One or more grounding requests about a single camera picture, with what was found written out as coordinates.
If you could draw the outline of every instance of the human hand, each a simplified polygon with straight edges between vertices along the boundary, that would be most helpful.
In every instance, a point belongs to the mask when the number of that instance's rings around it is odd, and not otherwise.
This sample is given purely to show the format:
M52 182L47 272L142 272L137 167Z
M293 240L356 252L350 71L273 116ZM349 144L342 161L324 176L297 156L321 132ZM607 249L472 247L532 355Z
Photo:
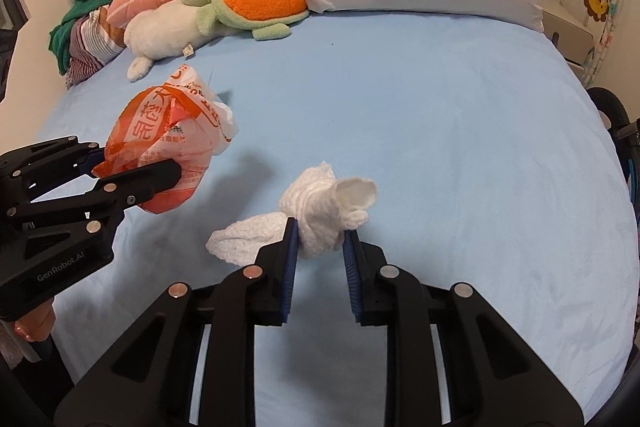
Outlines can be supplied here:
M14 331L28 342L42 342L51 333L55 321L56 314L51 298L15 321Z

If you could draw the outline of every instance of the crumpled white towel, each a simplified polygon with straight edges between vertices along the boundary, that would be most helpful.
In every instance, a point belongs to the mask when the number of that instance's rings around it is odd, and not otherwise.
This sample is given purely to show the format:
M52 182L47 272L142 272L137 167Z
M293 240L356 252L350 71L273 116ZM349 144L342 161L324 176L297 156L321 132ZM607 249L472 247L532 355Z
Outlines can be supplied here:
M317 257L342 244L344 230L355 230L369 220L366 209L376 202L378 189L371 180L336 180L331 165L322 163L300 174L280 198L280 211L250 217L216 230L207 250L228 263L245 266L255 261L264 245L280 241L287 217L295 217L300 255Z

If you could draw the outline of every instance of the stuffed animal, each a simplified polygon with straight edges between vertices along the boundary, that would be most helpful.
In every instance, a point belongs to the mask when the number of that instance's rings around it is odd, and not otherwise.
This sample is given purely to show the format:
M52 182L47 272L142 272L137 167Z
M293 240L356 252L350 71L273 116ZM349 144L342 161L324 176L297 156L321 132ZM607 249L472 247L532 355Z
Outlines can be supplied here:
M124 43L136 56L127 71L129 80L146 76L155 60L188 56L216 37L237 33L221 23L207 25L201 32L197 15L198 8L175 0L133 17L124 31Z
M222 22L231 28L250 30L254 39L281 39L291 34L287 26L309 15L305 0L181 0L198 7L196 22L203 35Z

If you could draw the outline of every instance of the red and white packaging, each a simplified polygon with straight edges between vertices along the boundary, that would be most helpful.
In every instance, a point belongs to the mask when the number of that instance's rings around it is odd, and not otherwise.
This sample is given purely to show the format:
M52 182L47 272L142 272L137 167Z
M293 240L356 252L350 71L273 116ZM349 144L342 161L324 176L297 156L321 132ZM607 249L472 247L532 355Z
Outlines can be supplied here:
M211 157L224 152L237 132L231 109L204 85L196 70L183 64L162 86L139 92L127 104L94 174L104 178L174 159L182 167L180 181L140 205L160 214L191 197Z

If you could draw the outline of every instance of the turtle flipper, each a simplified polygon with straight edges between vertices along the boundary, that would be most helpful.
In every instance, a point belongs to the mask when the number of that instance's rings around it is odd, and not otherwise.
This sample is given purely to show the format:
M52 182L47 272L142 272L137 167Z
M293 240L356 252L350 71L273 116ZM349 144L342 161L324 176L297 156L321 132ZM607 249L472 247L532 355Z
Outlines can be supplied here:
M256 28L252 31L254 39L257 41L273 41L275 39L283 39L291 35L291 28L281 22L266 28Z
M213 33L213 30L216 27L216 20L216 9L213 4L207 4L198 8L198 12L196 13L196 24L198 25L200 33L205 37L209 37Z

